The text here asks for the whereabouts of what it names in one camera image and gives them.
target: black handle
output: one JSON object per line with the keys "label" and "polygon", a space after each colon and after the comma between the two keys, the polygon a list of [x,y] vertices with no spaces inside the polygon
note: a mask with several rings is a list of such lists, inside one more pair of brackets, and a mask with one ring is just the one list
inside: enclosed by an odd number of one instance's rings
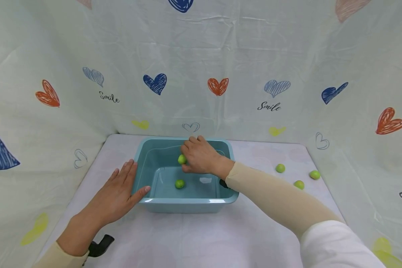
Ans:
{"label": "black handle", "polygon": [[103,255],[111,243],[113,243],[115,239],[110,235],[106,234],[101,242],[97,244],[96,242],[92,241],[91,245],[89,246],[89,254],[88,257],[100,257]]}
{"label": "black handle", "polygon": [[227,184],[226,184],[226,182],[225,182],[224,180],[219,180],[219,184],[220,184],[222,187],[225,187],[226,189],[229,189],[229,187],[227,186]]}

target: blue plastic basin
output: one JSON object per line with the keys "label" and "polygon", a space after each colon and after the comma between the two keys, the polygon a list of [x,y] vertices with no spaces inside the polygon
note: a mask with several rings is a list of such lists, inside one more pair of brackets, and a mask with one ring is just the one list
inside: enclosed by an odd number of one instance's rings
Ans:
{"label": "blue plastic basin", "polygon": [[[178,163],[180,147],[186,138],[148,137],[137,150],[138,162],[133,193],[143,186],[152,189],[140,201],[150,212],[215,213],[224,205],[237,200],[238,192],[219,184],[212,174],[187,174]],[[208,140],[221,155],[234,160],[232,147],[225,140]],[[176,180],[184,180],[182,189]]]}

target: right hand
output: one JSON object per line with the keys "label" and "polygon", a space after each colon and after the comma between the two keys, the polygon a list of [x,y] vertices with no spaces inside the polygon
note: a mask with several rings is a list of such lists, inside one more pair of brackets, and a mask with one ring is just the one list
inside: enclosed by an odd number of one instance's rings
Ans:
{"label": "right hand", "polygon": [[225,180],[234,166],[234,161],[216,152],[203,136],[191,136],[189,140],[184,141],[181,152],[189,163],[182,165],[185,173],[211,173]]}

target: green ball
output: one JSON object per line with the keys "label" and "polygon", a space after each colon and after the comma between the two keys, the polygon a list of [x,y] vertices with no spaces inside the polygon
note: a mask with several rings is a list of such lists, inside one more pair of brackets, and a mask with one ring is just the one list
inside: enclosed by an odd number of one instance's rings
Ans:
{"label": "green ball", "polygon": [[179,164],[183,165],[186,164],[186,157],[184,155],[179,155],[179,158],[177,159],[177,162],[179,162]]}
{"label": "green ball", "polygon": [[313,170],[309,173],[309,176],[314,180],[318,180],[320,178],[320,173],[317,170]]}
{"label": "green ball", "polygon": [[176,180],[175,187],[177,189],[182,189],[185,186],[185,181],[184,180]]}
{"label": "green ball", "polygon": [[298,187],[301,190],[303,190],[305,188],[305,184],[303,181],[295,181],[295,183],[293,185]]}
{"label": "green ball", "polygon": [[277,171],[277,172],[279,172],[279,173],[283,173],[285,169],[286,169],[286,167],[285,167],[283,164],[278,164],[278,165],[275,167],[275,171]]}

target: white tablecloth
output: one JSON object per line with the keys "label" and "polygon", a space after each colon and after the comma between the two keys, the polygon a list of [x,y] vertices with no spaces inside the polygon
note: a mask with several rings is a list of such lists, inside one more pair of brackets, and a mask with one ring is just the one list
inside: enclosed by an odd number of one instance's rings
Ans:
{"label": "white tablecloth", "polygon": [[[41,256],[113,170],[134,157],[144,138],[109,136]],[[236,161],[278,175],[289,183],[303,181],[306,192],[341,216],[323,180],[315,181],[308,176],[316,166],[304,146],[251,141],[230,143]],[[279,163],[286,166],[282,174],[275,171]],[[105,234],[113,236],[115,241],[101,257],[88,258],[86,268],[302,268],[299,242],[294,234],[267,217],[243,194],[217,214],[153,214],[137,205],[122,219],[101,229],[95,241],[99,243]]]}

